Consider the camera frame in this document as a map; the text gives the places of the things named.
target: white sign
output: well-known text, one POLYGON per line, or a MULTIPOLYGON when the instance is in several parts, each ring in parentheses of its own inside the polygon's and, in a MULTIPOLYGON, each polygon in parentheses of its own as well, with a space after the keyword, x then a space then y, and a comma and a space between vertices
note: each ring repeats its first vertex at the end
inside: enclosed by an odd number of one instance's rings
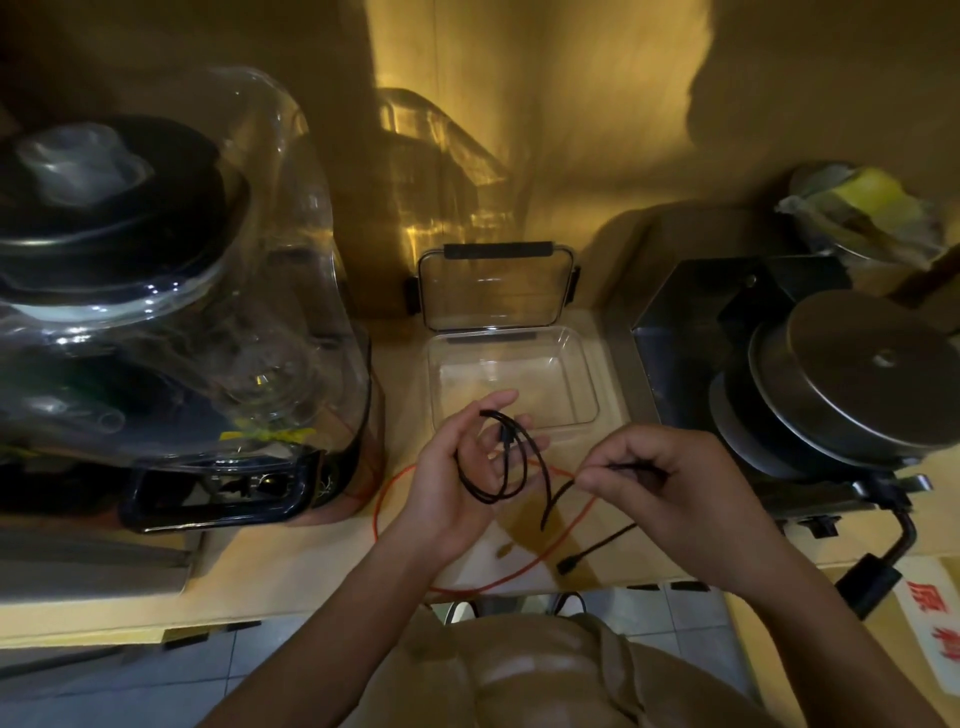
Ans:
POLYGON ((960 695, 960 596, 940 559, 910 556, 897 562, 894 588, 937 682, 960 695))

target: hand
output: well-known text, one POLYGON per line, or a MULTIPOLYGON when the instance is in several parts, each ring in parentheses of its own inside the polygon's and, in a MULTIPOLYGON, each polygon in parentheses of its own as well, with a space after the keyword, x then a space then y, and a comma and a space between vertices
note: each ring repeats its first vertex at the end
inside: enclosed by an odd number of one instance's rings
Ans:
MULTIPOLYGON (((470 482, 489 493, 499 491, 503 458, 494 452, 500 443, 500 425, 494 423, 481 432, 484 419, 480 410, 499 410, 515 402, 517 396, 516 389, 509 389, 471 402, 448 417, 420 451, 410 494, 391 529, 404 529, 407 538, 415 539, 436 572, 466 553, 493 521, 496 506, 481 503, 467 492, 457 474, 455 458, 470 482)), ((524 429, 533 426, 530 415, 520 415, 516 421, 524 429)), ((546 436, 538 436, 534 442, 540 450, 550 445, 546 436)), ((510 463, 517 465, 532 454, 526 447, 513 447, 510 463)), ((542 473, 531 469, 525 491, 535 490, 541 482, 542 473)))
POLYGON ((745 599, 759 598, 803 556, 783 538, 716 437, 662 425, 627 425, 597 444, 577 487, 630 516, 678 566, 745 599), (650 460, 668 474, 612 471, 650 460))

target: shoe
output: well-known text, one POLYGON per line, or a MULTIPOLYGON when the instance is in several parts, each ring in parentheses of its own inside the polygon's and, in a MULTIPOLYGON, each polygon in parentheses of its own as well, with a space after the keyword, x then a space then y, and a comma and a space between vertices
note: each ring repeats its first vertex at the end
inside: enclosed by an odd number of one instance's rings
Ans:
POLYGON ((444 624, 456 624, 458 621, 477 619, 477 608, 472 601, 455 601, 446 611, 444 624))
POLYGON ((587 613, 587 604, 577 592, 564 592, 557 597, 556 604, 550 611, 554 617, 573 617, 587 613))

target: right hand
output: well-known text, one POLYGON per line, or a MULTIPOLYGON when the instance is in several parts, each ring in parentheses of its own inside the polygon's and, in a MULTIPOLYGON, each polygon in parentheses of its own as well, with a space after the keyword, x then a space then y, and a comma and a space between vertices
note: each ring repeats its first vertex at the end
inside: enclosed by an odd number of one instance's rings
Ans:
POLYGON ((762 599, 808 564, 708 432, 626 425, 590 451, 575 481, 634 519, 687 573, 745 599, 762 599), (606 467, 637 460, 668 477, 606 467))

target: countertop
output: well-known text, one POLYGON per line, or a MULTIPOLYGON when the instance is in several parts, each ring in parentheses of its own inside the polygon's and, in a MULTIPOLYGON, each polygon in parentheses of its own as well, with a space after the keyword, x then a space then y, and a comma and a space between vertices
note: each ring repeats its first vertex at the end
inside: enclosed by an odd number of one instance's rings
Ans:
MULTIPOLYGON (((589 430, 556 443, 548 464, 573 470, 597 440, 626 422, 620 388, 596 320, 587 310, 568 310, 562 324, 578 331, 599 402, 589 430)), ((373 367, 387 395, 387 473, 415 462, 432 434, 423 355, 430 333, 419 321, 369 322, 373 367)), ((960 450, 938 453, 920 468, 935 491, 914 498, 920 539, 912 553, 960 553, 960 450)), ((565 477, 555 475, 559 482, 565 477)), ((383 498, 381 528, 402 506, 410 475, 399 478, 383 498)), ((510 505, 481 542, 441 575, 436 586, 477 589, 523 570, 552 546, 575 520, 570 536, 544 562, 491 593, 536 594, 600 586, 643 584, 684 576, 638 530, 601 548, 567 577, 554 565, 627 524, 607 505, 570 491, 545 533, 538 522, 539 499, 510 505)), ((195 575, 179 595, 18 604, 0 607, 0 646, 51 643, 122 643, 160 639, 164 629, 248 621, 306 613, 319 607, 373 544, 372 504, 354 518, 325 526, 256 526, 207 534, 195 575)), ((787 536, 821 566, 852 563, 865 551, 880 553, 898 535, 887 514, 845 515, 840 536, 815 541, 805 529, 788 526, 787 536)))

